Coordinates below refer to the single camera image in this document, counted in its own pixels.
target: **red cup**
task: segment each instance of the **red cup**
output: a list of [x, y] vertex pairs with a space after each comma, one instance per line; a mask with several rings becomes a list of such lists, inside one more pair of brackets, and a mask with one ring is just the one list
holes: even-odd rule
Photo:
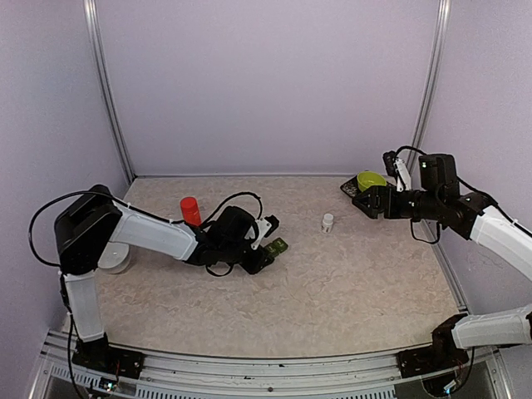
[[181, 213], [183, 214], [183, 220], [192, 224], [193, 226], [199, 226], [201, 224], [200, 208], [198, 208], [198, 201], [194, 197], [185, 197], [181, 200]]

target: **black cable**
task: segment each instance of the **black cable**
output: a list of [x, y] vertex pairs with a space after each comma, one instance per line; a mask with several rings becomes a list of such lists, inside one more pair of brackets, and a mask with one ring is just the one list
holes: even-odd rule
[[532, 232], [530, 232], [530, 230], [528, 230], [526, 227], [524, 227], [523, 225], [519, 224], [519, 223], [516, 223], [499, 205], [499, 203], [495, 200], [495, 198], [493, 198], [491, 195], [489, 195], [488, 193], [486, 193], [485, 191], [482, 191], [482, 190], [478, 190], [476, 189], [475, 187], [473, 187], [472, 185], [470, 185], [469, 183], [467, 183], [466, 181], [464, 181], [463, 179], [461, 179], [460, 177], [458, 178], [458, 181], [460, 183], [462, 183], [465, 187], [467, 187], [469, 190], [471, 191], [474, 191], [480, 195], [484, 195], [486, 198], [488, 198], [492, 203], [493, 203], [493, 206], [500, 212], [500, 214], [502, 214], [510, 223], [512, 223], [517, 229], [521, 230], [523, 233], [525, 233], [526, 235], [528, 235], [529, 237], [532, 238]]
[[213, 272], [211, 269], [210, 269], [210, 266], [209, 265], [205, 265], [205, 270], [207, 270], [207, 273], [210, 274], [211, 276], [215, 276], [215, 277], [225, 277], [227, 276], [229, 273], [231, 273], [233, 271], [233, 267], [234, 265], [233, 264], [230, 264], [229, 265], [229, 268], [227, 269], [227, 272], [223, 273], [223, 274], [217, 274], [215, 272]]
[[233, 194], [233, 195], [230, 195], [229, 197], [227, 197], [226, 199], [224, 199], [217, 207], [216, 209], [214, 210], [214, 212], [212, 214], [210, 214], [207, 219], [204, 220], [204, 222], [199, 226], [200, 229], [204, 229], [205, 226], [207, 225], [207, 223], [218, 213], [218, 211], [220, 209], [222, 209], [222, 206], [224, 206], [225, 204], [227, 204], [229, 201], [231, 201], [233, 198], [236, 198], [236, 197], [242, 197], [242, 196], [245, 196], [245, 195], [249, 195], [253, 198], [255, 198], [258, 202], [259, 202], [259, 216], [257, 216], [257, 219], [260, 219], [263, 215], [263, 201], [260, 200], [260, 197], [258, 195], [256, 195], [254, 192], [251, 192], [251, 191], [240, 191], [239, 193], [236, 193], [236, 194]]
[[400, 173], [397, 173], [397, 177], [399, 178], [399, 180], [400, 180], [401, 183], [402, 183], [402, 189], [403, 189], [403, 190], [406, 190], [405, 180], [402, 178], [401, 174], [400, 174]]
[[85, 397], [81, 394], [79, 388], [77, 387], [76, 378], [74, 378], [74, 371], [72, 371], [72, 360], [71, 360], [71, 355], [70, 355], [70, 348], [71, 348], [73, 331], [74, 331], [74, 316], [72, 316], [72, 313], [70, 313], [70, 328], [68, 330], [68, 340], [66, 341], [66, 358], [68, 359], [68, 371], [70, 372], [70, 379], [72, 382], [72, 386], [74, 387], [74, 391], [76, 391], [76, 394], [80, 397], [80, 399], [85, 399]]
[[460, 385], [454, 389], [453, 391], [451, 391], [451, 395], [454, 395], [455, 393], [457, 393], [460, 389], [462, 389], [463, 387], [466, 386], [466, 383], [467, 383], [467, 380], [469, 380], [469, 377], [471, 375], [471, 370], [473, 370], [473, 366], [475, 365], [475, 347], [473, 347], [471, 349], [471, 361], [470, 361], [470, 365], [469, 365], [469, 369], [467, 370], [467, 374], [465, 375], [465, 378], [463, 381], [460, 381]]
[[425, 151], [422, 151], [420, 150], [419, 148], [416, 148], [416, 147], [412, 147], [411, 145], [402, 145], [401, 147], [399, 147], [396, 151], [396, 156], [398, 156], [401, 152], [403, 152], [404, 150], [410, 150], [410, 151], [414, 151], [418, 154], [421, 154], [421, 155], [426, 155], [426, 152]]
[[427, 241], [426, 239], [418, 239], [416, 237], [416, 234], [414, 233], [414, 221], [412, 219], [410, 219], [410, 234], [412, 235], [412, 238], [415, 241], [421, 241], [422, 243], [430, 244], [430, 245], [438, 244], [440, 242], [440, 238], [441, 238], [441, 225], [440, 225], [440, 222], [436, 222], [436, 239], [434, 241]]

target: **speckled beige table surface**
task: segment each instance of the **speckled beige table surface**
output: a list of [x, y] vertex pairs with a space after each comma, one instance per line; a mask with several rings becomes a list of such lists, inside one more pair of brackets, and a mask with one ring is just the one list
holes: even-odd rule
[[[290, 246], [250, 276], [235, 267], [215, 278], [204, 268], [135, 249], [120, 275], [97, 274], [112, 342], [225, 357], [317, 357], [429, 342], [456, 305], [431, 246], [406, 220], [371, 220], [339, 189], [344, 177], [138, 179], [126, 199], [180, 218], [193, 195], [206, 217], [226, 196], [259, 194]], [[232, 202], [255, 214], [253, 199]], [[320, 231], [332, 213], [330, 234]]]

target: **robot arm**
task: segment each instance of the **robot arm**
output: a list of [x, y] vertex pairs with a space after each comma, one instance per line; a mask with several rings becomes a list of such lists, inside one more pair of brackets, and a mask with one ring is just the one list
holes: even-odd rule
[[117, 364], [132, 365], [125, 367], [123, 375], [140, 373], [141, 353], [110, 347], [101, 321], [95, 271], [108, 245], [135, 245], [207, 268], [218, 262], [231, 268], [238, 264], [250, 274], [273, 262], [260, 242], [278, 227], [274, 216], [255, 219], [241, 208], [228, 206], [217, 220], [196, 227], [119, 204], [102, 185], [90, 192], [61, 213], [54, 226], [63, 300], [78, 335], [75, 364], [111, 374]]
[[[410, 179], [404, 177], [404, 163], [396, 152], [387, 152], [383, 159], [387, 173], [397, 178], [397, 188], [374, 186], [355, 196], [353, 204], [368, 217], [376, 219], [383, 214], [386, 219], [410, 219], [411, 223], [435, 220], [438, 231], [454, 230], [498, 254], [532, 280], [532, 234], [501, 213], [490, 195], [478, 190], [461, 195], [452, 155], [419, 157], [423, 190], [407, 188]], [[463, 349], [469, 347], [532, 344], [532, 304], [481, 316], [455, 315], [434, 330], [432, 341], [430, 348], [421, 352], [400, 353], [404, 377], [451, 367], [455, 361], [463, 363], [467, 360]]]

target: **yellow-green bowl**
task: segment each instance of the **yellow-green bowl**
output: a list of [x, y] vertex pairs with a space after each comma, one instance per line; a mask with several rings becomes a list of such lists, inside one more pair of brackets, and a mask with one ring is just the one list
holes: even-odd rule
[[357, 175], [357, 183], [360, 191], [366, 191], [372, 185], [386, 185], [386, 180], [378, 173], [366, 170]]

